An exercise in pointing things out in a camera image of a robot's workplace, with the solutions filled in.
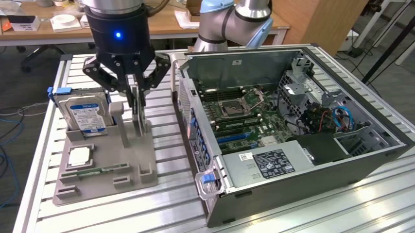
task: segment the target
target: power supply label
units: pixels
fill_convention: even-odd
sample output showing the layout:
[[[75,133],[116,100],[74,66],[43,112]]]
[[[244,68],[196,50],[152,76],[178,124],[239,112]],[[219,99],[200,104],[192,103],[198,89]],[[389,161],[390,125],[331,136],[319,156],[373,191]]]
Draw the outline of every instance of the power supply label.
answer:
[[[96,133],[106,130],[104,118],[98,114],[99,104],[72,105],[71,111],[79,126],[86,133]]]
[[[266,179],[295,172],[282,149],[254,155],[254,159]]]

